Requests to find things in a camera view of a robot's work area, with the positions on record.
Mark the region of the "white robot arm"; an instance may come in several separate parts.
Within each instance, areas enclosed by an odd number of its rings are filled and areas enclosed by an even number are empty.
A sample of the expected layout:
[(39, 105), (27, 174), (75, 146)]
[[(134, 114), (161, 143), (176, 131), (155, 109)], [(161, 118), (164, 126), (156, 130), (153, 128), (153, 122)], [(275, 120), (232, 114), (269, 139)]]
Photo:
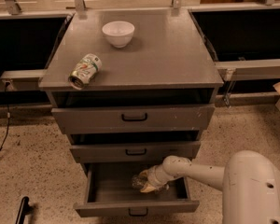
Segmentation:
[(140, 173), (143, 193), (189, 177), (222, 192), (223, 224), (280, 224), (280, 171), (263, 155), (243, 150), (223, 167), (168, 156)]

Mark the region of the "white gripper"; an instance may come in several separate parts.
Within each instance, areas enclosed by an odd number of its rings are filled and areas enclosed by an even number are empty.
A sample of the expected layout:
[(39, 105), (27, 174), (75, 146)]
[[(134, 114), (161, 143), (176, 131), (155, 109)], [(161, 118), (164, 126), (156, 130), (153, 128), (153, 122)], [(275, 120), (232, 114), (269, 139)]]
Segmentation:
[(160, 189), (159, 187), (166, 185), (171, 180), (171, 176), (165, 172), (161, 164), (155, 165), (148, 170), (141, 171), (139, 176), (141, 178), (147, 178), (148, 181), (148, 183), (140, 189), (142, 193), (157, 191)]

